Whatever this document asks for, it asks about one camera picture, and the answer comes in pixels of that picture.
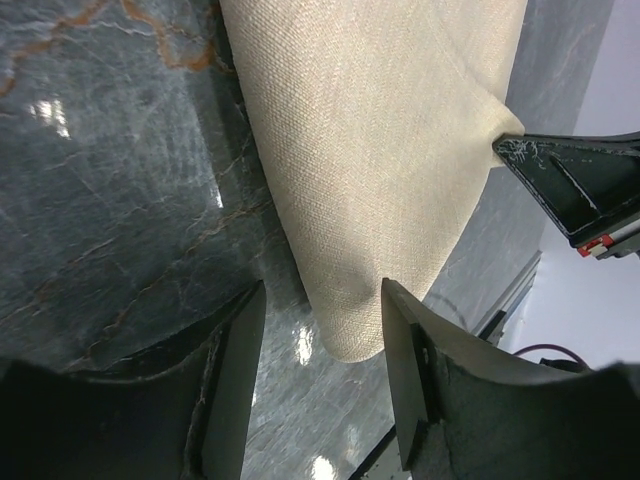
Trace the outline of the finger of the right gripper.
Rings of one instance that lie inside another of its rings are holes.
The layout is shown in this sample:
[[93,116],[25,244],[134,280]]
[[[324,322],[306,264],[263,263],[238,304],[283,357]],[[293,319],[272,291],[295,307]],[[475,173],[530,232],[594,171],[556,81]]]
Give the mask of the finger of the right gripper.
[[639,253],[639,134],[504,135],[493,150],[583,258]]

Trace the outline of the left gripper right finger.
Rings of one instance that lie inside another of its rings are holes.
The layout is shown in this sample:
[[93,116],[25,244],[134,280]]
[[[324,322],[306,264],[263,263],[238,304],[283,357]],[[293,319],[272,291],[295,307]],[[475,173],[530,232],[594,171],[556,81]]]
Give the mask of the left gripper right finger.
[[502,351],[384,279],[401,463],[416,479],[635,479],[639,369],[581,373]]

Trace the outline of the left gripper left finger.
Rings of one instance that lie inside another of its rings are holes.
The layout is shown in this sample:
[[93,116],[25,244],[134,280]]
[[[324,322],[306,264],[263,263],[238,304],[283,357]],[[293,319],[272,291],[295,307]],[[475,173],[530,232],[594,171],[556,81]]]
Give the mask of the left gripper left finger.
[[103,371],[1,363],[5,479],[237,479],[266,316],[256,283]]

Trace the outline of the beige cloth napkin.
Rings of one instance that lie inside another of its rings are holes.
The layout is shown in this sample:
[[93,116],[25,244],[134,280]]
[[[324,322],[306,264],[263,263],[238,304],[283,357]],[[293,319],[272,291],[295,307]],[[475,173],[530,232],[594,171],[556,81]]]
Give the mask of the beige cloth napkin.
[[384,278],[423,297],[473,213],[522,1],[225,1],[274,205],[336,360],[383,347]]

